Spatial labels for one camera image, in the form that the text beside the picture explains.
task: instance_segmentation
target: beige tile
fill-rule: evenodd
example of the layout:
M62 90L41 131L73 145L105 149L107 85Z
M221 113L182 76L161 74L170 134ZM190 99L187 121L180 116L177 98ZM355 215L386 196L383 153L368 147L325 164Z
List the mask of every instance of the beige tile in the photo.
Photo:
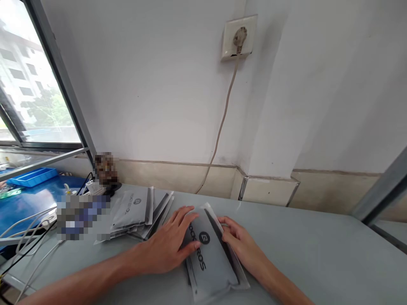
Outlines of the beige tile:
M407 222L407 196L404 196L404 198L394 206L385 210L383 214L381 214L380 219Z
M378 176L328 172L293 172L301 183L290 207L337 214L349 214Z
M207 167L186 164L119 161L122 183L155 186L160 189L195 193L205 176ZM211 167L208 178L199 192L202 195L230 198L236 168Z
M297 185L294 179L249 178L243 200L286 206Z

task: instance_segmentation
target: electrical cord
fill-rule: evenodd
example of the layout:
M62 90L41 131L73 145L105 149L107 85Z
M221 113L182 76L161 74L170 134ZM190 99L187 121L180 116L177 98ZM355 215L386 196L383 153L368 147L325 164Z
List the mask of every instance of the electrical cord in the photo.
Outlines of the electrical cord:
M27 230L25 231L24 235L22 236L22 238L20 239L20 241L19 241L19 243L18 243L18 245L17 245L17 248L16 248L16 255L23 255L22 251L28 246L28 243L29 243L30 240L33 238L33 236L35 235L35 232L36 232L39 228L41 228L41 225L38 225L38 226L34 229L33 233L32 233L31 236L30 236L30 238L26 241L26 243L25 243L25 245L23 246L23 248L20 249L21 244L22 244L22 241L23 241L24 238L26 237L26 235L27 235L27 233L28 233L28 230L30 230L31 227L37 222L37 220L38 220L40 217L43 217L43 216L44 216L44 214L38 215L37 218L35 218L35 219L33 220L33 222L29 225L29 227L27 228ZM33 253L28 254L27 256L33 256L37 251L38 251L38 249L37 249L36 251L34 251Z
M16 262L12 263L11 266L8 267L8 268L0 275L0 285L1 285L1 279L3 278L3 276L4 276L12 267L14 267L20 260L22 260L22 259L27 255L27 253L29 253L29 252L44 238L44 236L52 229L52 227L53 227L55 224L56 224L56 222L53 222L53 223L51 224L51 226L44 232L44 234L42 234L42 235L37 239L37 241L34 243L34 245L33 245L27 252L25 252L23 255L21 255L21 257L20 257Z
M93 173L90 172L90 173L86 176L85 181L84 181L84 183L82 184L81 188L80 188L79 191L76 193L77 195L79 195L79 193L81 192L82 188L85 186L85 184L86 184L86 182L87 182L89 176L92 176L92 180L93 180Z
M22 222L24 222L24 221L26 221L26 220L29 220L30 218L33 218L33 217L38 216L38 215L40 215L40 214L44 214L44 213L49 212L49 211L54 210L54 209L56 209L56 207L49 208L49 209L47 209L47 210L44 210L44 211L42 211L42 212L39 212L39 213L37 213L37 214L31 215L31 216L29 216L29 217L27 217L27 218L24 218L24 219L22 219L22 220L17 221L15 224L13 224L11 227L9 227L6 231L4 231L4 232L0 235L0 238L2 238L4 235L6 235L6 233L7 233L8 231L10 231L12 228L14 228L16 225L18 225L18 224L20 224L20 223L22 223Z
M201 187L199 188L199 190L197 190L197 192L195 194L199 193L199 191L202 189L203 185L205 184L205 181L206 181L206 179L208 177L208 174L209 174L209 170L211 169L211 166L212 166L213 159L215 159L215 155L216 155L216 152L217 152L217 146L219 144L220 133L222 131L223 123L225 122L226 113L228 112L230 92L232 91L234 79L236 78L237 68L239 66L240 53L242 52L242 46L243 46L243 43L245 42L246 37L247 37L247 30L246 30L245 27L241 27L239 30L237 30L237 32L236 32L236 34L235 34L235 36L233 38L233 43L237 47L237 51L236 51L237 56L236 56L236 61L235 61L235 64L234 64L234 71L233 71L232 80L231 80L230 86L229 86L228 96L226 97L225 111L223 113L222 122L220 122L220 127L219 127L219 131L217 133L217 138L216 138L215 150L213 151L211 162L208 165L208 169L206 170L205 177L203 178L203 182L201 184Z
M31 281L32 277L34 276L35 272L37 271L37 269L39 268L39 266L42 264L42 262L47 258L47 256L48 256L56 247L58 247L59 245L61 245L63 242L64 242L64 241L58 241L58 242L56 243L56 245L53 246L52 249L51 249L50 251L48 251L48 253L45 254L45 256L39 261L38 265L34 268L33 273L31 273L30 277L28 278L27 283L25 283L25 286L24 286L23 290L20 292L20 295L18 296L17 301L15 302L15 304L17 304L18 301L20 301L21 296L23 295L23 293L24 293L25 290L27 289L29 282Z

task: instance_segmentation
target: glass pane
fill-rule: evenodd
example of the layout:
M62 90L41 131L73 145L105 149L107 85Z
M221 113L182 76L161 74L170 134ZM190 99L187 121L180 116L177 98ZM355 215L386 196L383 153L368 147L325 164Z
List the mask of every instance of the glass pane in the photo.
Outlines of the glass pane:
M8 105L3 107L24 141L80 142L38 35L20 0L0 1L0 81L8 97Z
M0 118L0 141L14 141L14 138Z

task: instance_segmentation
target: plastic packaging bag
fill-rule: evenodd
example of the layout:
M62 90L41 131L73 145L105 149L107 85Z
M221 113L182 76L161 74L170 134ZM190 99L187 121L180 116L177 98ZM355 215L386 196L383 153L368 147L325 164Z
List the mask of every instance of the plastic packaging bag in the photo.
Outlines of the plastic packaging bag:
M113 218L112 231L143 225L146 218L150 217L146 217L146 212L147 206L153 206L152 192L152 188L142 187L135 191L125 191Z
M198 240L201 247L186 260L194 302L206 304L233 289L248 289L243 268L229 244L222 241L223 228L209 203L187 229L184 246Z
M153 211L154 211L154 186L149 187L147 191L147 204L145 207L145 224L153 224Z
M148 237L151 235L151 232L153 230L155 223L159 220L162 213L164 213L164 209L166 209L168 205L171 206L172 201L174 200L174 197L172 197L172 194L174 194L173 191L170 193L167 193L167 191L155 189L154 190L154 202L159 202L159 204L156 204L156 208L154 210L153 224L136 227L137 229L129 230L129 233L137 232L136 234L133 234L133 235L136 235L137 237L147 240Z

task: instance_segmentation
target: printed logo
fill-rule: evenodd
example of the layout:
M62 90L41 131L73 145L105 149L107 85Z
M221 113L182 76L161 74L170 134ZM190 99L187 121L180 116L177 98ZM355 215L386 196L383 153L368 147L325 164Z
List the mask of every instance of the printed logo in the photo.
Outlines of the printed logo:
M211 241L211 238L209 237L209 234L206 232L201 232L199 233L199 241L203 244L209 244Z

